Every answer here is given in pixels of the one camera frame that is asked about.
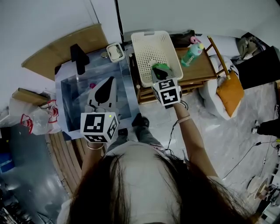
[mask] white plastic basket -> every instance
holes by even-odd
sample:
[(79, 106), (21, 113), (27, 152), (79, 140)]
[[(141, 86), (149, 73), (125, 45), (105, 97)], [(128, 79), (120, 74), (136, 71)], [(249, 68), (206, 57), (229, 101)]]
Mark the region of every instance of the white plastic basket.
[(143, 87), (152, 85), (151, 68), (155, 63), (167, 64), (176, 78), (183, 78), (175, 48), (166, 31), (133, 33), (131, 40)]

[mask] foot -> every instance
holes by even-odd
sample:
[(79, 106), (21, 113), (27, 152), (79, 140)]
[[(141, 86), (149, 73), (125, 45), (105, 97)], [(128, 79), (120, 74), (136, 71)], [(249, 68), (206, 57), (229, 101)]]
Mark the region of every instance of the foot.
[(260, 123), (257, 120), (255, 121), (255, 126), (256, 127), (260, 127), (261, 126)]
[(252, 133), (253, 134), (257, 133), (257, 131), (258, 131), (258, 128), (252, 128)]
[(118, 136), (120, 136), (120, 135), (128, 136), (127, 128), (119, 129)]
[(132, 122), (132, 127), (135, 126), (145, 126), (145, 127), (149, 127), (150, 122), (148, 120), (148, 118), (146, 117), (142, 117), (142, 115), (139, 113), (137, 114), (137, 116), (135, 117), (134, 121)]

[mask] orange pillow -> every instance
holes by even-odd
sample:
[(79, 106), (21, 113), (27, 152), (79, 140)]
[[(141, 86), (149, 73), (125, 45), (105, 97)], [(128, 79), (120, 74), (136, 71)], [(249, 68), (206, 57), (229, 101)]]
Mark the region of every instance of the orange pillow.
[(217, 88), (217, 94), (222, 100), (228, 115), (231, 117), (244, 96), (244, 90), (233, 70), (230, 72), (230, 77), (231, 79), (225, 80), (222, 85)]

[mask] black shoe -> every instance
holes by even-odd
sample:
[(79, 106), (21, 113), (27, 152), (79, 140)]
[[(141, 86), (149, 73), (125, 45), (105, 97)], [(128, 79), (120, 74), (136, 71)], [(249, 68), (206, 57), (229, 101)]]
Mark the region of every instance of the black shoe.
[(127, 128), (119, 129), (118, 136), (120, 136), (120, 135), (128, 136)]
[(150, 125), (150, 122), (149, 122), (148, 118), (142, 117), (141, 113), (137, 114), (134, 121), (132, 122), (132, 127), (145, 126), (148, 128), (149, 125)]

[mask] tile floor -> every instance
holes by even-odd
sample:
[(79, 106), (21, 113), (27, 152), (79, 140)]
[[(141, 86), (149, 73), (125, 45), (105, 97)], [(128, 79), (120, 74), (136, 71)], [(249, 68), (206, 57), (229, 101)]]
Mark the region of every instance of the tile floor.
[[(226, 178), (224, 177), (251, 146), (257, 142), (276, 140), (273, 136), (251, 133), (256, 119), (265, 122), (276, 118), (274, 84), (245, 90), (237, 116), (228, 121), (207, 112), (198, 91), (183, 96), (182, 99), (189, 105), (189, 113), (202, 135), (205, 149), (217, 174), (224, 179), (226, 186), (240, 194), (255, 210), (260, 201), (247, 198), (246, 188), (253, 176), (269, 176), (274, 170), (275, 164), (279, 162), (277, 151), (272, 147), (275, 143), (272, 145), (263, 143), (253, 147), (243, 161)], [(177, 120), (174, 109), (165, 109), (159, 102), (147, 103), (139, 107), (142, 116), (150, 121), (150, 131), (153, 136), (167, 148), (172, 126)], [(137, 140), (132, 129), (129, 130), (128, 137), (130, 140)], [(174, 128), (169, 148), (176, 156), (183, 158), (182, 150), (185, 151), (186, 148), (179, 126)]]

